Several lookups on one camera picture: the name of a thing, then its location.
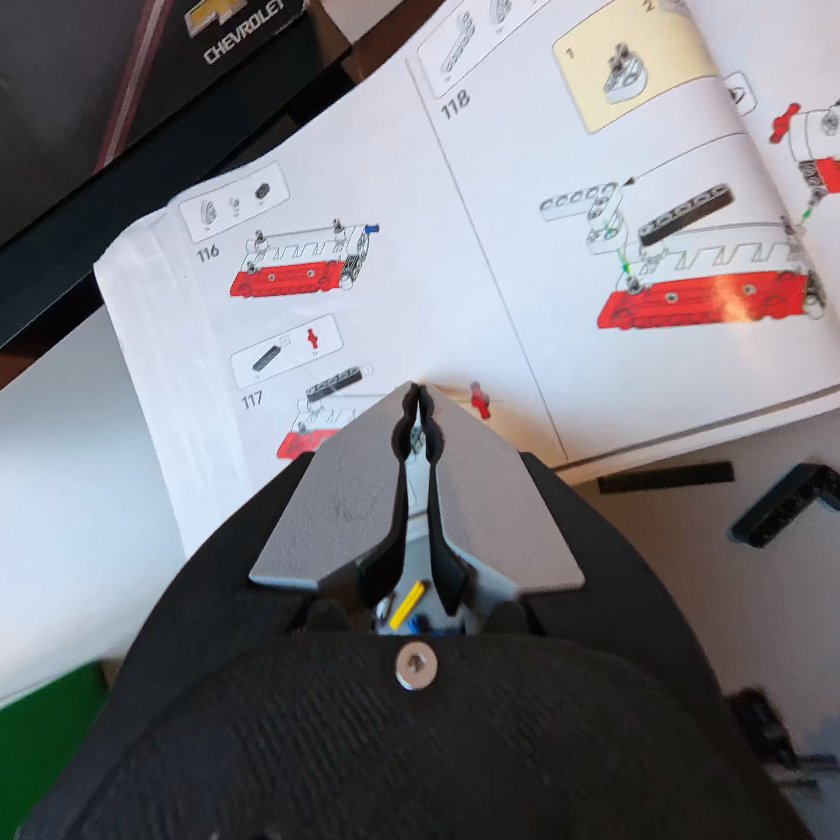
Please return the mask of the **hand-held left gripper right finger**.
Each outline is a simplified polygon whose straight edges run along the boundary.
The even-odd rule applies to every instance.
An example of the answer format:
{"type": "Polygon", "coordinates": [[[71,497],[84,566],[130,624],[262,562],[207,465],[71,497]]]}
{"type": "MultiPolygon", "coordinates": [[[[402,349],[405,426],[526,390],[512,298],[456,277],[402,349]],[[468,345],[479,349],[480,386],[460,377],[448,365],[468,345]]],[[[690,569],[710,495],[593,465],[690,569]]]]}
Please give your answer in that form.
{"type": "Polygon", "coordinates": [[[574,592],[585,575],[520,452],[438,388],[420,389],[437,597],[487,617],[502,602],[574,592]]]}

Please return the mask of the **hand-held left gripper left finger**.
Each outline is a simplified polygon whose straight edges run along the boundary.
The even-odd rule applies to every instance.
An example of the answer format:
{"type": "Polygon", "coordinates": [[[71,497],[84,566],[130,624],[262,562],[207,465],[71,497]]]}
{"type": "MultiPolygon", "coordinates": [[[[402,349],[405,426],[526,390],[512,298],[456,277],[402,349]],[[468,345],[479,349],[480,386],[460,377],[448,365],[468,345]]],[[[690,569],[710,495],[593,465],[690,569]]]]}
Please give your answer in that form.
{"type": "Polygon", "coordinates": [[[249,579],[373,608],[403,574],[418,386],[406,382],[312,454],[249,579]]]}

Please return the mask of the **pile of brick pieces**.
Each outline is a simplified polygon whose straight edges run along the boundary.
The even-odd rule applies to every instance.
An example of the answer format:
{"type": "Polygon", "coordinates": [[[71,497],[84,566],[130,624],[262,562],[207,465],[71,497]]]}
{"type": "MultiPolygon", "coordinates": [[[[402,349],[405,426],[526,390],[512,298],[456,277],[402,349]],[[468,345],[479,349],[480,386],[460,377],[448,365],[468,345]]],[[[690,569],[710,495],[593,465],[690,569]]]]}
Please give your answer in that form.
{"type": "Polygon", "coordinates": [[[729,460],[597,480],[595,507],[665,581],[780,788],[838,789],[838,470],[755,483],[729,460]]]}

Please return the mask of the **grey desk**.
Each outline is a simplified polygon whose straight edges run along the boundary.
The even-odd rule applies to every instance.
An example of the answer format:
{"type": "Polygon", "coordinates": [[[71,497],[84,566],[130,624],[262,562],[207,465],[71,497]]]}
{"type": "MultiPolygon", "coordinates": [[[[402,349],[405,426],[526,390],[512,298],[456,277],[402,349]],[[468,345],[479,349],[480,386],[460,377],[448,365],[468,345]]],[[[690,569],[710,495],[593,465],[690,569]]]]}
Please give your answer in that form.
{"type": "MultiPolygon", "coordinates": [[[[2,353],[1,654],[6,707],[118,659],[186,561],[110,320],[2,353]]],[[[749,478],[838,469],[838,411],[670,458],[729,460],[749,478]]]]}

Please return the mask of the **open instruction booklet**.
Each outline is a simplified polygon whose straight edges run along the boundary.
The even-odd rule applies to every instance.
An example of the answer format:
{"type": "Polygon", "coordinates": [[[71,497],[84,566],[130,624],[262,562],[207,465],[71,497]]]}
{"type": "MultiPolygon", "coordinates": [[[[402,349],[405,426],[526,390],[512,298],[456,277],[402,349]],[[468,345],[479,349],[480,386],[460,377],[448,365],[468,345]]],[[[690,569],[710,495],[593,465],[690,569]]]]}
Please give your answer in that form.
{"type": "Polygon", "coordinates": [[[187,553],[405,381],[587,480],[838,408],[838,2],[446,2],[95,265],[187,553]]]}

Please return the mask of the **green plastic bin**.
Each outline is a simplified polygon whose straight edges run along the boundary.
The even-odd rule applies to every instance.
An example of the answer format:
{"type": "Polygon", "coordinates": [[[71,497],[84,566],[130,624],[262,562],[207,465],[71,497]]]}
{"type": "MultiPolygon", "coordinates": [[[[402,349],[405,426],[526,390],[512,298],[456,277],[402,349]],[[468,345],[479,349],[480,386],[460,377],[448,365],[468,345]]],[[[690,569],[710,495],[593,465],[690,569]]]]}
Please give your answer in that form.
{"type": "Polygon", "coordinates": [[[1,838],[15,838],[98,716],[108,687],[99,662],[1,710],[1,838]]]}

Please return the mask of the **black toy set box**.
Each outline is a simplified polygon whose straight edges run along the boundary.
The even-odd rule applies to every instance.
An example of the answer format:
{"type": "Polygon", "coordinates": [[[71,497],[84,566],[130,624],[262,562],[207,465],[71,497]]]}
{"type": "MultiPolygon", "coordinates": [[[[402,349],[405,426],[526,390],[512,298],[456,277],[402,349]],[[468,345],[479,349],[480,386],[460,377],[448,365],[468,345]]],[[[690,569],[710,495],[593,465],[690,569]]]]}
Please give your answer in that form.
{"type": "Polygon", "coordinates": [[[2,349],[349,53],[321,2],[2,2],[2,349]]]}

